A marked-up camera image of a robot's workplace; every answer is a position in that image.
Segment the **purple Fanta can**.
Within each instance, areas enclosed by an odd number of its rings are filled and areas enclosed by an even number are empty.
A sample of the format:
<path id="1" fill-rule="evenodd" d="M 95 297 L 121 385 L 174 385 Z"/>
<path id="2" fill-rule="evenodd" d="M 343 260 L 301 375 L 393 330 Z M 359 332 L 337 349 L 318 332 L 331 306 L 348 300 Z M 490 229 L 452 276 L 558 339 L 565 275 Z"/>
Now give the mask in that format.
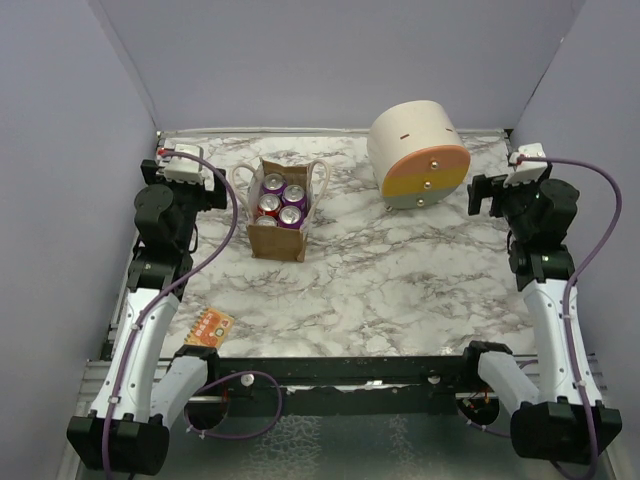
<path id="1" fill-rule="evenodd" d="M 258 199 L 257 211 L 260 216 L 277 218 L 281 208 L 281 199 L 276 194 L 266 193 L 261 195 Z"/>
<path id="2" fill-rule="evenodd" d="M 305 215 L 295 206 L 284 206 L 278 215 L 278 226 L 286 229 L 299 230 Z"/>

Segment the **red coke can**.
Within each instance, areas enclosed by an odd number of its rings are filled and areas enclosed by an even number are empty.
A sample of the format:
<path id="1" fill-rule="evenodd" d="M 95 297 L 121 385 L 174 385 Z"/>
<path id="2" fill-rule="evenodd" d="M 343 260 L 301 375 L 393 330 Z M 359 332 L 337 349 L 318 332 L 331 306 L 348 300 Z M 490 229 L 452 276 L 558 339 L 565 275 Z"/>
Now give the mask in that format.
<path id="1" fill-rule="evenodd" d="M 295 206 L 302 213 L 307 211 L 307 194 L 300 185 L 288 185 L 282 192 L 281 200 L 283 206 Z"/>
<path id="2" fill-rule="evenodd" d="M 258 217 L 255 221 L 256 226 L 269 226 L 269 227 L 277 227 L 278 220 L 275 217 L 269 215 L 262 215 Z"/>

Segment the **red Coke can front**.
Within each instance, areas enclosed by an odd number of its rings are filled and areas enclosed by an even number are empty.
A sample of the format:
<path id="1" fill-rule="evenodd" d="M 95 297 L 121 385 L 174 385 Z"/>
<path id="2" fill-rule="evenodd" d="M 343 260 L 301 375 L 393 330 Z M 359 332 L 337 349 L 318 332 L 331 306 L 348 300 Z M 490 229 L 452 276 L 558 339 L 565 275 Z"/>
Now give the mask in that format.
<path id="1" fill-rule="evenodd" d="M 269 227 L 277 227 L 278 220 L 275 217 L 269 215 L 262 215 L 258 217 L 255 221 L 256 226 L 269 226 Z"/>

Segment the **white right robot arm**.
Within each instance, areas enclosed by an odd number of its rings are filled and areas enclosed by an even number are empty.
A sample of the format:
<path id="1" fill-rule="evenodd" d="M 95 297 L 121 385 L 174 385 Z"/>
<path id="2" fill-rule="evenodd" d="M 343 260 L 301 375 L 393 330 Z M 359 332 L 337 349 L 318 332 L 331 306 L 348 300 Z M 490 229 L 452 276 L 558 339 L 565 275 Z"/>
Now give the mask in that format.
<path id="1" fill-rule="evenodd" d="M 468 212 L 483 200 L 509 226 L 509 265 L 533 319 L 538 379 L 532 381 L 503 344 L 474 341 L 459 367 L 469 390 L 486 386 L 510 416 L 515 452 L 560 465 L 589 465 L 622 428 L 618 410 L 605 406 L 593 380 L 577 318 L 574 261 L 563 240 L 578 208 L 569 183 L 542 176 L 511 185 L 505 175 L 477 175 L 467 187 Z"/>

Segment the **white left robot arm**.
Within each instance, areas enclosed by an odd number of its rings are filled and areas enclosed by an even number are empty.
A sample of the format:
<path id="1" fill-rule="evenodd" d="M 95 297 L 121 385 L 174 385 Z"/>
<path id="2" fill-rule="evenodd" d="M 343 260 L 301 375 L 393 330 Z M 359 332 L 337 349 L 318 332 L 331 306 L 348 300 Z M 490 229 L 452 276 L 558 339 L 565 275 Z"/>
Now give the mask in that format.
<path id="1" fill-rule="evenodd" d="M 67 439 L 89 470 L 157 474 L 167 457 L 170 430 L 191 396 L 220 385 L 218 356 L 212 347 L 183 346 L 161 380 L 155 378 L 168 327 L 188 280 L 201 271 L 192 247 L 201 212 L 239 212 L 224 170 L 213 168 L 214 184 L 202 175 L 208 162 L 191 154 L 193 173 L 171 176 L 168 166 L 145 160 L 146 183 L 134 200 L 138 239 L 128 268 L 126 306 L 111 364 L 89 411 L 74 416 Z"/>

